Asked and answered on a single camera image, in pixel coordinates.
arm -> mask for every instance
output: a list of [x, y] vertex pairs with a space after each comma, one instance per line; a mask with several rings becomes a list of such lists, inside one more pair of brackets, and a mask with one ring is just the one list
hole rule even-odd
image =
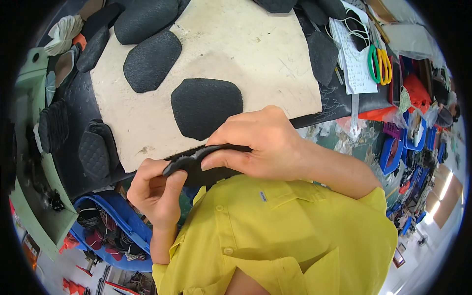
[[203, 159], [203, 170], [226, 166], [252, 177], [311, 179], [354, 199], [381, 187], [365, 163], [302, 139], [275, 106], [228, 118], [207, 145], [224, 143], [247, 145], [253, 151], [216, 151]]
[[178, 199], [187, 179], [185, 171], [162, 176], [168, 161], [145, 159], [126, 196], [152, 223], [151, 258], [156, 264], [170, 263], [169, 249], [176, 238], [180, 218]]

paper note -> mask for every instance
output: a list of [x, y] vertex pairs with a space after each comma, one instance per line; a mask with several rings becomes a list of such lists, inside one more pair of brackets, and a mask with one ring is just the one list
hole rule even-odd
[[377, 84], [370, 76], [367, 66], [369, 47], [358, 51], [343, 22], [330, 18], [329, 25], [333, 40], [340, 46], [338, 61], [344, 70], [346, 94], [376, 93]]

yellow scissors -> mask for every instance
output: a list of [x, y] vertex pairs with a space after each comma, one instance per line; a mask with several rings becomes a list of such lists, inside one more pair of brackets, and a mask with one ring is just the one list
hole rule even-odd
[[388, 59], [387, 51], [385, 50], [385, 43], [380, 39], [377, 28], [370, 20], [369, 23], [371, 25], [372, 44], [376, 48], [377, 60], [379, 62], [380, 85], [387, 85], [392, 82], [392, 64]]

person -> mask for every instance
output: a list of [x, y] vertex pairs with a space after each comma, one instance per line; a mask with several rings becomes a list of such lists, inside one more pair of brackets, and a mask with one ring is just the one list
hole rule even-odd
[[461, 116], [461, 109], [457, 103], [457, 95], [454, 91], [448, 92], [443, 82], [433, 79], [434, 98], [438, 102], [439, 113], [436, 125], [449, 127], [456, 123]]
[[243, 174], [202, 187], [178, 235], [187, 173], [146, 159], [132, 181], [158, 294], [378, 294], [397, 230], [366, 164], [302, 139], [275, 106], [228, 118], [206, 145], [223, 143], [253, 151], [216, 151], [202, 170]]

shirt label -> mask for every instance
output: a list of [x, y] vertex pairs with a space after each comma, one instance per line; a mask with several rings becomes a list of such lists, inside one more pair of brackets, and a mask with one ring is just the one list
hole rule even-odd
[[267, 202], [267, 198], [265, 197], [264, 192], [260, 191], [260, 192], [259, 192], [259, 195], [261, 196], [261, 199], [262, 199], [264, 202]]

